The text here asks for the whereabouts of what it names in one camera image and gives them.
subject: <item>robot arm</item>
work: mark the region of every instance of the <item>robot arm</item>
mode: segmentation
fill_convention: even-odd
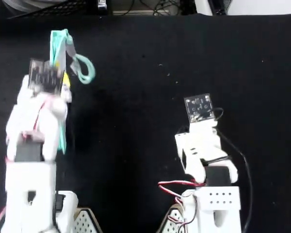
[[[28,88],[28,75],[7,123],[7,192],[5,223],[2,233],[69,233],[78,199],[65,193],[62,211],[54,227],[56,155],[60,125],[65,121],[67,104],[60,96]],[[28,193],[35,192],[31,203]]]
[[[170,208],[160,232],[240,233],[239,188],[231,186],[237,181],[238,173],[221,149],[210,96],[186,98],[185,104],[190,129],[176,134],[175,139],[184,172],[194,178],[194,183],[186,183],[194,189],[176,194],[180,207]]]

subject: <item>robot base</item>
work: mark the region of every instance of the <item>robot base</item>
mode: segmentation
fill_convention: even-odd
[[[78,208],[74,214],[71,233],[102,233],[98,221],[89,208]]]

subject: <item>circuit board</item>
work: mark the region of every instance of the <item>circuit board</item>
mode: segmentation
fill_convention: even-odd
[[[29,88],[60,95],[64,74],[48,62],[31,59],[29,70]]]
[[[203,94],[184,98],[189,122],[214,118],[210,94]]]

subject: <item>black table surface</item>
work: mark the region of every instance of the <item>black table surface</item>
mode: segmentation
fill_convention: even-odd
[[[249,232],[291,232],[291,16],[0,21],[0,210],[6,121],[30,58],[47,59],[50,30],[64,28],[97,77],[72,77],[75,150],[59,159],[57,181],[104,232],[157,230],[173,203],[157,182],[184,179],[174,140],[188,124],[183,98],[202,93],[224,108],[219,129],[251,166]],[[239,170],[244,222],[243,161],[223,148]]]

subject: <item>yellow label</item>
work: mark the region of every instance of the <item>yellow label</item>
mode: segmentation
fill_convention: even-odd
[[[64,73],[63,84],[66,84],[66,86],[68,86],[70,88],[70,80],[69,80],[69,76],[67,75],[66,72]]]
[[[59,62],[57,61],[55,63],[56,67],[59,67]],[[66,86],[68,86],[70,88],[70,80],[69,80],[69,76],[67,75],[67,73],[64,73],[64,79],[63,79],[63,84],[65,84]]]

